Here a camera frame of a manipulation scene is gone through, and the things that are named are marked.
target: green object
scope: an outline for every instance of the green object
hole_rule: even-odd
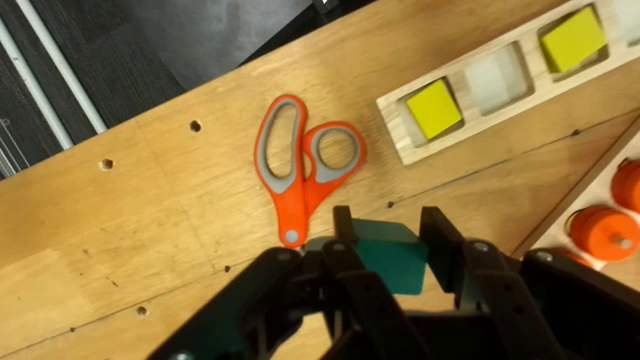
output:
[[[419,294],[425,271],[425,247],[397,223],[354,220],[355,252],[394,294]]]

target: orange scissor handle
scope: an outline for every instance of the orange scissor handle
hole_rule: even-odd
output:
[[[277,113],[283,107],[295,111],[293,134],[292,134],[292,166],[290,174],[275,176],[266,160],[266,145]],[[256,146],[253,146],[253,166],[259,182],[269,193],[275,214],[277,214],[277,239],[286,248],[300,248],[308,236],[308,218],[318,208],[318,204],[330,196],[350,174],[354,174],[365,156],[361,134],[346,122],[328,122],[311,128],[304,136],[308,111],[298,97],[283,95],[277,97],[259,127]],[[354,159],[342,169],[330,169],[320,159],[320,141],[328,132],[343,132],[355,149]],[[309,156],[309,178],[304,178],[304,159]]]

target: wooden table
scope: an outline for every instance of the wooden table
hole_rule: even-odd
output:
[[[332,232],[333,204],[412,228],[429,204],[512,252],[640,117],[640,62],[410,169],[374,99],[557,5],[378,0],[2,182],[0,357],[142,358],[275,247],[251,145],[281,93],[308,103],[311,124],[354,122],[369,149],[363,170],[314,214],[311,236]],[[634,258],[607,272],[640,286],[637,268]],[[449,306],[433,281],[425,286],[402,305]],[[314,319],[277,357],[314,358],[326,344]]]

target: yellow block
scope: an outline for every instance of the yellow block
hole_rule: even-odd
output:
[[[542,44],[557,72],[572,70],[606,46],[591,6],[581,9],[542,37]]]
[[[413,114],[425,141],[436,138],[462,120],[462,114],[443,81],[421,88],[417,95],[405,100],[405,107]]]

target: scissor handle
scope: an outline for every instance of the scissor handle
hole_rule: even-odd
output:
[[[354,145],[352,159],[342,169],[332,169],[323,164],[320,156],[320,141],[330,132],[342,132]],[[365,160],[365,145],[361,134],[348,122],[326,122],[311,128],[304,136],[304,155],[311,159],[311,170],[304,184],[305,212],[311,214],[323,199],[328,199],[337,186],[346,182],[348,176],[357,173]]]
[[[295,111],[293,132],[292,132],[292,166],[290,174],[275,176],[266,160],[266,145],[272,134],[277,113],[286,107]],[[304,204],[304,160],[301,160],[301,138],[305,127],[308,111],[298,97],[281,95],[277,97],[261,120],[256,149],[253,166],[264,189],[269,193],[275,214],[277,214],[277,239],[287,248],[300,248],[308,232],[308,214]]]

